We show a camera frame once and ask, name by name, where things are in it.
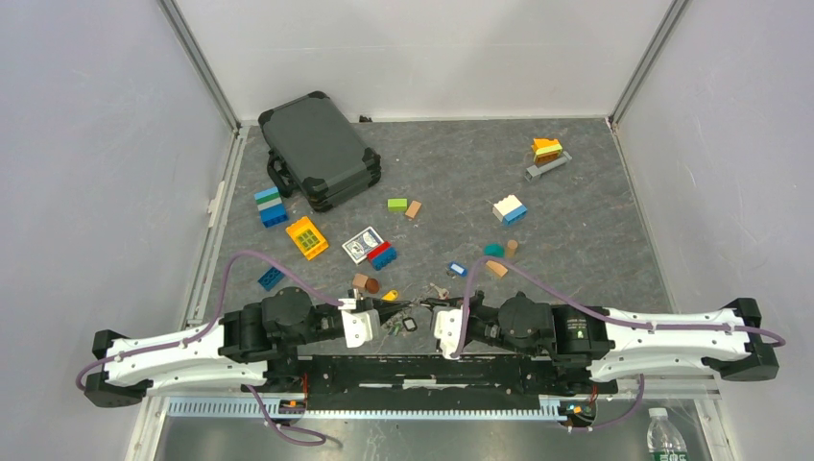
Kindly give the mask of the metal keyring plate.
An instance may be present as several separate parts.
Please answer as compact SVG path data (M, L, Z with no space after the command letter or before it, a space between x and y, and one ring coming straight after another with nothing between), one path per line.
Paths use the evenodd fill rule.
M387 335L395 336L404 331L416 332L419 326L413 311L418 307L420 307L420 298L399 302L394 315L382 325Z

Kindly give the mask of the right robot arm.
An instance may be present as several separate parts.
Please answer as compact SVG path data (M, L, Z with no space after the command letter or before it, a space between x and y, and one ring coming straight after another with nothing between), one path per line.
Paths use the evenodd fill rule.
M481 343L526 357L548 357L557 384L578 392L590 382L633 375L706 375L735 382L775 378L775 345L759 333L753 299L739 298L711 312L643 314L602 306L535 302L518 292L498 307L481 293L464 299L425 298L441 354Z

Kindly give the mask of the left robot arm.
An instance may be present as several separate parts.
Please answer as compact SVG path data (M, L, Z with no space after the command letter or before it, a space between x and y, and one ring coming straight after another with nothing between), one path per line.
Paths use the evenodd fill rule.
M96 360L78 387L101 408L135 405L160 390L299 392L309 375L299 347L336 339L359 347L407 306L365 297L314 303L304 289L286 287L176 333L134 339L104 329L94 335Z

